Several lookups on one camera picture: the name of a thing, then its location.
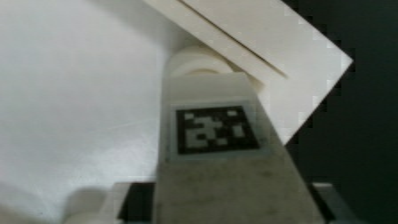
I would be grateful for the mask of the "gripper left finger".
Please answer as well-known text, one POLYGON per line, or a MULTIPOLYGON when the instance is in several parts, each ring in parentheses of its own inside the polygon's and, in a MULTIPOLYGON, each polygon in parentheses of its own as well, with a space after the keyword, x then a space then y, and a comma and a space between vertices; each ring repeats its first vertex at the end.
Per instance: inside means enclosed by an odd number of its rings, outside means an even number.
POLYGON ((152 182, 113 184, 99 209, 97 224, 152 224, 152 182))

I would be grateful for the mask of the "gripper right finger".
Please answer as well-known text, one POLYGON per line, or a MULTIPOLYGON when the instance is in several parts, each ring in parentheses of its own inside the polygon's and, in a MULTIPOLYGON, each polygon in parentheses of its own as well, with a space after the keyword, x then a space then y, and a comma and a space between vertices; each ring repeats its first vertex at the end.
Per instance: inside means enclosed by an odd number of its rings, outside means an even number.
POLYGON ((312 182, 307 189, 325 219, 325 224, 362 224, 330 183, 312 182))

